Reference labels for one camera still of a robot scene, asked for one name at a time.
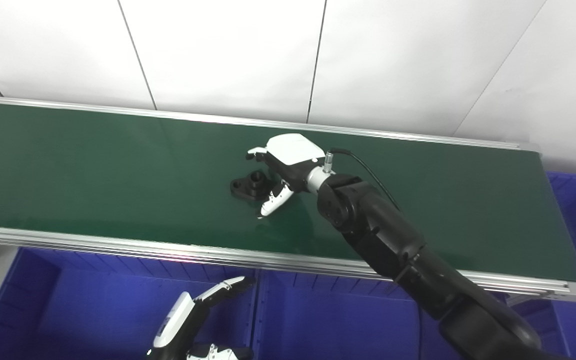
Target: mounting hole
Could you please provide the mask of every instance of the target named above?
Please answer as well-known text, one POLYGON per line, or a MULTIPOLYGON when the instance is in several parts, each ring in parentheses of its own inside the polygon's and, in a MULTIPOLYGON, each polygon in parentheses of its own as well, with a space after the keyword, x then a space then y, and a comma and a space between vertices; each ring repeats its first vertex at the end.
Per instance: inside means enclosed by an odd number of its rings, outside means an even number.
POLYGON ((264 174, 261 171, 254 171, 250 173, 250 180, 253 182, 261 182, 264 179, 264 174))

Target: robotic arm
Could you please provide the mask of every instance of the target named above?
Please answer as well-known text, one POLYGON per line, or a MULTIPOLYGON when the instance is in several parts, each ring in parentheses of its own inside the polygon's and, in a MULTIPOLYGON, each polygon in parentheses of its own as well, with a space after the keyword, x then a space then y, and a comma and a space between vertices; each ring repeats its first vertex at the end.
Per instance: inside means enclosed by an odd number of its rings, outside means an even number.
POLYGON ((179 295, 166 315, 147 360, 250 360, 249 348, 229 348, 215 344, 195 343, 195 337, 206 321, 210 309, 221 301, 245 292, 254 284, 248 276, 229 278, 192 298, 187 291, 179 295))
POLYGON ((377 274, 393 279, 469 360, 567 359, 540 350, 540 339, 517 313, 435 255, 395 203, 370 183, 332 171, 332 153, 301 134, 272 137, 247 158, 275 171, 281 182, 263 203, 266 217, 297 192, 317 196, 318 212, 377 274))

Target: black robotic arm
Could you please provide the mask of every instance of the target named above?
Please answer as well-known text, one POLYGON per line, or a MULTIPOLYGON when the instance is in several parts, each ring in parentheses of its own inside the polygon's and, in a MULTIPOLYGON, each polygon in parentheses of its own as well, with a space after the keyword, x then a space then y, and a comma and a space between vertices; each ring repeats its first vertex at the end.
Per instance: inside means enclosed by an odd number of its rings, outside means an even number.
POLYGON ((248 158, 265 162, 281 177, 259 217, 272 214, 295 192, 316 194, 318 212, 377 274, 393 279, 438 320, 441 335, 464 358, 567 359, 541 351, 524 319, 433 253, 394 201, 357 176, 334 173, 330 152, 301 134, 283 134, 265 148, 252 148, 248 158))

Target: blue bin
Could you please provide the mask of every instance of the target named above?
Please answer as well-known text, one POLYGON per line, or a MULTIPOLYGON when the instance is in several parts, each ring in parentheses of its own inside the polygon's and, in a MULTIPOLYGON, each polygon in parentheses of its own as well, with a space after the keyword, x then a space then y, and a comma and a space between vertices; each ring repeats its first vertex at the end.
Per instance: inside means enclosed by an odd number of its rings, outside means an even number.
MULTIPOLYGON (((576 246, 576 175, 548 177, 576 246)), ((252 347, 259 360, 461 359, 390 282, 21 249, 0 289, 0 360, 142 359, 181 292, 240 275, 256 288, 215 307, 198 342, 252 347)), ((576 303, 515 310, 544 349, 576 358, 576 303)))
MULTIPOLYGON (((0 360, 142 360, 184 291, 246 268, 20 249, 0 289, 0 360)), ((254 291, 215 307, 198 342, 249 347, 254 291)))

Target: white wall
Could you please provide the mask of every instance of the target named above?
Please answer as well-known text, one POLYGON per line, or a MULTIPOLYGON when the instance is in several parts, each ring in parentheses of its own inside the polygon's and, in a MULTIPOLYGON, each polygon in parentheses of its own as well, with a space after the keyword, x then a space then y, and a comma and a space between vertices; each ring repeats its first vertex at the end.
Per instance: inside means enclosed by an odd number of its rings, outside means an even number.
POLYGON ((576 171, 576 0, 0 0, 0 91, 531 142, 576 171))

